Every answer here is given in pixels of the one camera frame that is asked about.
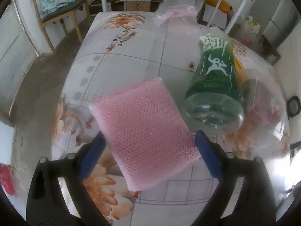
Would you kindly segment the cardboard box under desk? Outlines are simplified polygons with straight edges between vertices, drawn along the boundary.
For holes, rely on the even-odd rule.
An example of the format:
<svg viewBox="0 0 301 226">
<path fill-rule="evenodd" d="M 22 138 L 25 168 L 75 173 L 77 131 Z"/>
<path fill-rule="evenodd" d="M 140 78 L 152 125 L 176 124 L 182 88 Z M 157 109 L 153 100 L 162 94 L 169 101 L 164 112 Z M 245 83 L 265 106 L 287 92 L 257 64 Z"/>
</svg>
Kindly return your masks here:
<svg viewBox="0 0 301 226">
<path fill-rule="evenodd" d="M 149 12 L 151 9 L 151 0 L 120 0 L 124 3 L 126 11 Z"/>
</svg>

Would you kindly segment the white refrigerator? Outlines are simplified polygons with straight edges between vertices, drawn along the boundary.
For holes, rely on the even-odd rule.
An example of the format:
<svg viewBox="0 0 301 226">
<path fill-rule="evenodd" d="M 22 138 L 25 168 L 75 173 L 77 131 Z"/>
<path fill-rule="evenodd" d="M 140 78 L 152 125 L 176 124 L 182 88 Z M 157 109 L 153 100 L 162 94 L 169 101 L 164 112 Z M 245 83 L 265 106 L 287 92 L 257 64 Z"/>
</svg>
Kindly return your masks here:
<svg viewBox="0 0 301 226">
<path fill-rule="evenodd" d="M 299 21 L 300 13 L 293 1 L 280 0 L 274 15 L 269 19 L 263 35 L 271 45 L 278 48 Z"/>
</svg>

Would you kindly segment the green plastic bottle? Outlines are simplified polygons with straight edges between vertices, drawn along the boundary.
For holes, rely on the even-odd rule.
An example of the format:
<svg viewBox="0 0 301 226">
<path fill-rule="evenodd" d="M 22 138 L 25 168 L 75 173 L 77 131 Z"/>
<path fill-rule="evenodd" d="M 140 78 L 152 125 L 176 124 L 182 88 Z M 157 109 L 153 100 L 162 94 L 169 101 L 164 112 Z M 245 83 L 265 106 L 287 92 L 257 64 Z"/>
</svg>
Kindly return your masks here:
<svg viewBox="0 0 301 226">
<path fill-rule="evenodd" d="M 200 37 L 199 46 L 200 62 L 186 92 L 182 113 L 193 130 L 230 134 L 240 128 L 244 119 L 231 38 L 211 27 Z"/>
</svg>

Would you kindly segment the wooden chair with cushion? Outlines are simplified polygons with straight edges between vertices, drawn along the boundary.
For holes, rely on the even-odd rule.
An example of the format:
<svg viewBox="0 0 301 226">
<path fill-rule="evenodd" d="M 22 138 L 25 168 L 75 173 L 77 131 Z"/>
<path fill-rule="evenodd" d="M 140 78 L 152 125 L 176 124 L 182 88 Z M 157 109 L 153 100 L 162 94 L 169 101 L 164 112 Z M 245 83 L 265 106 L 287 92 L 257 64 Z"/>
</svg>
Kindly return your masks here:
<svg viewBox="0 0 301 226">
<path fill-rule="evenodd" d="M 87 19 L 89 22 L 92 22 L 91 20 L 91 16 L 90 16 L 90 12 L 89 12 L 89 4 L 88 4 L 88 0 L 75 0 L 73 3 L 64 6 L 62 8 L 60 8 L 59 10 L 57 10 L 56 12 L 51 13 L 50 15 L 47 15 L 47 17 L 45 17 L 45 19 L 41 19 L 40 14 L 39 14 L 39 10 L 38 10 L 38 5 L 37 5 L 37 0 L 32 0 L 33 4 L 34 4 L 34 10 L 38 19 L 38 25 L 42 31 L 42 34 L 44 35 L 45 40 L 47 41 L 47 44 L 49 45 L 51 51 L 53 54 L 56 53 L 56 50 L 49 38 L 49 35 L 45 29 L 46 26 L 49 26 L 50 24 L 54 24 L 56 22 L 60 22 L 63 31 L 65 34 L 67 34 L 67 28 L 65 26 L 64 23 L 64 19 L 67 17 L 71 17 L 72 21 L 74 23 L 74 28 L 75 31 L 78 35 L 79 41 L 83 42 L 83 36 L 82 33 L 80 31 L 80 27 L 79 27 L 79 22 L 78 19 L 76 17 L 75 12 L 77 10 L 82 10 L 83 8 L 86 9 L 86 13 L 87 13 Z"/>
</svg>

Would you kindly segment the red drink can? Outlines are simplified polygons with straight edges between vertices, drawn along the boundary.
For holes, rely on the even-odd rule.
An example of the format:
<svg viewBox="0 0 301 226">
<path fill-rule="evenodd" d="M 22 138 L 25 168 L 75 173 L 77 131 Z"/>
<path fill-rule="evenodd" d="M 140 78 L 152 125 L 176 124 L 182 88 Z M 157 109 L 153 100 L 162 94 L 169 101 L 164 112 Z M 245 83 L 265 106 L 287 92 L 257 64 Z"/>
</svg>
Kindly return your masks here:
<svg viewBox="0 0 301 226">
<path fill-rule="evenodd" d="M 256 79 L 246 80 L 242 84 L 241 93 L 242 106 L 248 114 L 258 116 L 264 124 L 273 127 L 281 121 L 283 107 L 264 83 Z"/>
</svg>

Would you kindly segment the yellow toy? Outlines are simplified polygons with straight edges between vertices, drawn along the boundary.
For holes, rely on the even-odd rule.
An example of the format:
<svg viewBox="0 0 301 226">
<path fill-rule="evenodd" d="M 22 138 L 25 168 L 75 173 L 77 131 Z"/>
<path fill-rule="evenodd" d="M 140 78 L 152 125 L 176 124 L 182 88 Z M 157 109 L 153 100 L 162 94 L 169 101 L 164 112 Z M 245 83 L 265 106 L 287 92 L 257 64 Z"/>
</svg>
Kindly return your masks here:
<svg viewBox="0 0 301 226">
<path fill-rule="evenodd" d="M 207 5 L 210 5 L 212 7 L 216 7 L 219 0 L 204 0 L 204 1 Z M 223 13 L 226 13 L 226 14 L 231 14 L 232 13 L 231 6 L 225 0 L 221 0 L 221 3 L 219 4 L 218 9 L 221 10 Z"/>
</svg>

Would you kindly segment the white door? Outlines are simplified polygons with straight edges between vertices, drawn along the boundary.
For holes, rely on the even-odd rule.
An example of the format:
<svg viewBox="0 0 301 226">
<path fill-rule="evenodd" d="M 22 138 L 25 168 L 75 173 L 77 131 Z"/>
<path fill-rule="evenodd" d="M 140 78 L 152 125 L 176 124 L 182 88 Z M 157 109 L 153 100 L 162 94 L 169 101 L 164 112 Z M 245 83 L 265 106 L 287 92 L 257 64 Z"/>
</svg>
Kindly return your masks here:
<svg viewBox="0 0 301 226">
<path fill-rule="evenodd" d="M 38 52 L 11 0 L 1 17 L 1 112 L 10 116 L 19 87 Z"/>
</svg>

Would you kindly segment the small wooden stool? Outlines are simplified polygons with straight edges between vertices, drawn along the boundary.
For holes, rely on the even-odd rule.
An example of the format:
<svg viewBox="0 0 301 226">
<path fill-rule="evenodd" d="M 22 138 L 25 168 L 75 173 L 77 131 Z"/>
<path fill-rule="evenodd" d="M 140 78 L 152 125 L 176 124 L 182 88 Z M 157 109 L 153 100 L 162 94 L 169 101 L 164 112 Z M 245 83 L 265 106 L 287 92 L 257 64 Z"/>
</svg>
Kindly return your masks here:
<svg viewBox="0 0 301 226">
<path fill-rule="evenodd" d="M 281 59 L 281 54 L 264 35 L 262 35 L 260 39 L 262 41 L 260 56 L 269 64 L 274 66 L 279 61 L 279 59 Z"/>
</svg>

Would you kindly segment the floral plaid tablecloth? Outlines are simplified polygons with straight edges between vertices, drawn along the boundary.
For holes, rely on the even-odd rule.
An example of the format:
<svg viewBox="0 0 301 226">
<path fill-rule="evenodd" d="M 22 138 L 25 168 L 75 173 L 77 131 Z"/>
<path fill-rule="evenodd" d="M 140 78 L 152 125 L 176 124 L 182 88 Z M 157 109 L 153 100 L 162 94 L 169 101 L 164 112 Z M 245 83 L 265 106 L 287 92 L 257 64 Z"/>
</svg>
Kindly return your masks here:
<svg viewBox="0 0 301 226">
<path fill-rule="evenodd" d="M 67 75 L 52 159 L 93 225 L 285 225 L 286 103 L 273 67 L 192 20 L 99 13 Z"/>
</svg>

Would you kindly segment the white orange medicine box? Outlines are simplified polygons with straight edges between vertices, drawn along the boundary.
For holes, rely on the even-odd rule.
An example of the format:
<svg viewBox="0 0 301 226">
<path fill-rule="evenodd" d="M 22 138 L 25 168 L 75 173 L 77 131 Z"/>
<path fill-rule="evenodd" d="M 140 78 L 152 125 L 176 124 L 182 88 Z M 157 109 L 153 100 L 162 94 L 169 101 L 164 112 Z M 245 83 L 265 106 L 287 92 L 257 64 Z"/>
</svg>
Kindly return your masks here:
<svg viewBox="0 0 301 226">
<path fill-rule="evenodd" d="M 241 87 L 243 82 L 246 80 L 245 68 L 236 56 L 234 57 L 234 65 L 236 70 L 236 80 L 238 86 Z"/>
</svg>

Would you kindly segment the white plastic shopping bag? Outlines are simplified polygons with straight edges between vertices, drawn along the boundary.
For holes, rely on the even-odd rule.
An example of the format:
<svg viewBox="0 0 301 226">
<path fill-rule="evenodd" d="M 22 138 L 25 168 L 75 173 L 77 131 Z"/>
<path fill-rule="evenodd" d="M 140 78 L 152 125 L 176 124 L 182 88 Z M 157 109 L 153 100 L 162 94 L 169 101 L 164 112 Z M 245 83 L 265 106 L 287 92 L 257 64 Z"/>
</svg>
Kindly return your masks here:
<svg viewBox="0 0 301 226">
<path fill-rule="evenodd" d="M 238 19 L 238 41 L 246 46 L 256 41 L 261 26 L 251 15 L 242 15 Z"/>
</svg>

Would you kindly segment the pink plastic bag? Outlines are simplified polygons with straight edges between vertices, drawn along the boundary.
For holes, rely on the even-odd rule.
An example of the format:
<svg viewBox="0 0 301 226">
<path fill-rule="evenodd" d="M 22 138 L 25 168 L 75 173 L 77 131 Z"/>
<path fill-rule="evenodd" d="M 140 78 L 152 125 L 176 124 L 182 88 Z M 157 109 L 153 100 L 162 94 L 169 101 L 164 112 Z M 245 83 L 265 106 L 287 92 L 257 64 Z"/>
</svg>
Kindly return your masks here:
<svg viewBox="0 0 301 226">
<path fill-rule="evenodd" d="M 155 12 L 153 21 L 157 26 L 161 26 L 170 18 L 196 17 L 197 15 L 195 0 L 163 0 Z"/>
</svg>

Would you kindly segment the red plastic bag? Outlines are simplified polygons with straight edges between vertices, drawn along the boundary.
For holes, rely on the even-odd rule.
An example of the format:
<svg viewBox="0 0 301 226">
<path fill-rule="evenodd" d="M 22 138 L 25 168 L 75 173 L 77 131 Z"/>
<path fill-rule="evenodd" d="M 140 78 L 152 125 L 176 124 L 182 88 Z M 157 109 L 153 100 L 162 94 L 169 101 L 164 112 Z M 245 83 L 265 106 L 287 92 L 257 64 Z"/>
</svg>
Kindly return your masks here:
<svg viewBox="0 0 301 226">
<path fill-rule="evenodd" d="M 1 164 L 0 176 L 1 176 L 1 184 L 3 185 L 5 191 L 9 195 L 12 196 L 15 195 L 12 176 L 10 173 L 10 169 L 7 165 Z"/>
</svg>

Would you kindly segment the clear plastic food container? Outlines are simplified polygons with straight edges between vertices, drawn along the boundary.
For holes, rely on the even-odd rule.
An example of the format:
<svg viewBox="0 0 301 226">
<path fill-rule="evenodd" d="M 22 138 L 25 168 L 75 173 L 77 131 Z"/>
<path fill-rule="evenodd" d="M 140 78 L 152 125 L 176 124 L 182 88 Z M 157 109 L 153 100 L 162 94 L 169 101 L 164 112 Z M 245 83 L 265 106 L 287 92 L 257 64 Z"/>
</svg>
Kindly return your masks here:
<svg viewBox="0 0 301 226">
<path fill-rule="evenodd" d="M 278 84 L 271 75 L 256 69 L 238 71 L 244 121 L 225 141 L 242 147 L 268 146 L 282 139 L 286 104 Z"/>
</svg>

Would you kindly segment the pink bubble wrap pouch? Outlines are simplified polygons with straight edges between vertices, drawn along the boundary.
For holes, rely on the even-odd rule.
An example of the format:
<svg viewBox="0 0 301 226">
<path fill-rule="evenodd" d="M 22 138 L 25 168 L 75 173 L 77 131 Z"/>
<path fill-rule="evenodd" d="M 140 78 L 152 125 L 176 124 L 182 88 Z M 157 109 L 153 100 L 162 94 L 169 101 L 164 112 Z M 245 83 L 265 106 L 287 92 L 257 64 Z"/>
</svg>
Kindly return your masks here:
<svg viewBox="0 0 301 226">
<path fill-rule="evenodd" d="M 200 158 L 161 78 L 98 99 L 89 109 L 130 191 L 158 185 Z"/>
</svg>

